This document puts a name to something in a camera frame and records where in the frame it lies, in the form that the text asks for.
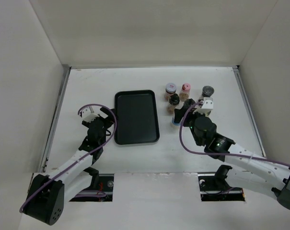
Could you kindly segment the blue label silver lid jar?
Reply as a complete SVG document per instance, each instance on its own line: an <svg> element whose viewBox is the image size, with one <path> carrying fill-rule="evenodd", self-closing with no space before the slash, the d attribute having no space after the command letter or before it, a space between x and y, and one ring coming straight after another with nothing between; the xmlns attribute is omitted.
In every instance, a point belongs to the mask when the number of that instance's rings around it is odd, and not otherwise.
<svg viewBox="0 0 290 230"><path fill-rule="evenodd" d="M175 116L173 115L173 116L172 116L171 125L172 125L174 128L179 128L180 125L181 125L180 123L181 123L181 120L179 119L179 121L176 121L176 120L175 120Z"/></svg>

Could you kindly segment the small black cap spice bottle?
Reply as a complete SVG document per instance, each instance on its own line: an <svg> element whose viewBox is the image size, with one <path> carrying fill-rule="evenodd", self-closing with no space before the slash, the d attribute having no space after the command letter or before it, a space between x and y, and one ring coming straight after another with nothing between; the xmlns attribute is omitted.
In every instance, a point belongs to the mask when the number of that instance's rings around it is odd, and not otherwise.
<svg viewBox="0 0 290 230"><path fill-rule="evenodd" d="M172 114L175 110L175 108L179 105L180 103L180 98L177 93L173 94L170 96L168 100L168 105L167 105L167 112L169 114Z"/></svg>

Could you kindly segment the white lid red label jar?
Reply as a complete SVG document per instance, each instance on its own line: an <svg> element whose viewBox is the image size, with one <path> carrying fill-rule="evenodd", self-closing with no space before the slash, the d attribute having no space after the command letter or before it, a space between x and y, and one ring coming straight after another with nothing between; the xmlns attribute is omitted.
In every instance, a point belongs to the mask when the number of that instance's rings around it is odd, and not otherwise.
<svg viewBox="0 0 290 230"><path fill-rule="evenodd" d="M164 98L165 100L169 100L170 97L176 93L177 87L174 83L170 82L167 83L165 86L165 93L164 93Z"/></svg>

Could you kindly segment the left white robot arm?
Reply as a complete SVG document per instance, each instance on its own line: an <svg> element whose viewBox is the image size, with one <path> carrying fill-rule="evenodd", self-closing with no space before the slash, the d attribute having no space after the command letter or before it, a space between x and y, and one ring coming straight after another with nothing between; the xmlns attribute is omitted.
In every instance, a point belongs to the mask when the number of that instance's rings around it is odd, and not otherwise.
<svg viewBox="0 0 290 230"><path fill-rule="evenodd" d="M100 181L98 170L92 166L115 134L109 128L117 127L116 112L101 105L101 112L106 114L102 117L92 108L93 104L88 104L78 111L82 125L87 127L87 134L75 154L54 171L37 174L32 179L20 213L52 226L70 200L89 198L103 201L110 197L110 188Z"/></svg>

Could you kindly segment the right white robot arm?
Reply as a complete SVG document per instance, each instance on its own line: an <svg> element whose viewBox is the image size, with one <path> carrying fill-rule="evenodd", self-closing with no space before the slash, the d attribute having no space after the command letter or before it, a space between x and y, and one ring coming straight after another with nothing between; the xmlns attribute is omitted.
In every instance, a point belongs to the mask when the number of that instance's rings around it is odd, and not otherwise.
<svg viewBox="0 0 290 230"><path fill-rule="evenodd" d="M247 188L276 200L290 210L290 164L257 156L234 140L217 132L211 119L196 110L197 103L174 110L174 123L180 130L188 127L202 152L188 149L183 138L184 150L195 155L207 155L223 162L215 173L214 184L218 189L229 187Z"/></svg>

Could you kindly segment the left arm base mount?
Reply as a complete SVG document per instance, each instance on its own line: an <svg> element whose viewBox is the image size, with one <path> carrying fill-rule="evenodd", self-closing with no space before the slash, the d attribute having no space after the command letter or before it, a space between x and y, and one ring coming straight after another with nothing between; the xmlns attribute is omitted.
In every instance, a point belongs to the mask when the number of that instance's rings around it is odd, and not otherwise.
<svg viewBox="0 0 290 230"><path fill-rule="evenodd" d="M100 174L94 168L84 170L91 176L91 183L80 191L70 202L112 202L114 190L114 174Z"/></svg>

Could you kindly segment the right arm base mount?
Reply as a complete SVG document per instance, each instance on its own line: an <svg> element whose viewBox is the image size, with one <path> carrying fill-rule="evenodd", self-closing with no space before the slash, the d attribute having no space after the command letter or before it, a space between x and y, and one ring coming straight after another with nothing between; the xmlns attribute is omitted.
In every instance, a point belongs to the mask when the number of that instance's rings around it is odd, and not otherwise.
<svg viewBox="0 0 290 230"><path fill-rule="evenodd" d="M198 174L200 199L203 202L245 201L244 191L225 181L231 166L222 165L216 172Z"/></svg>

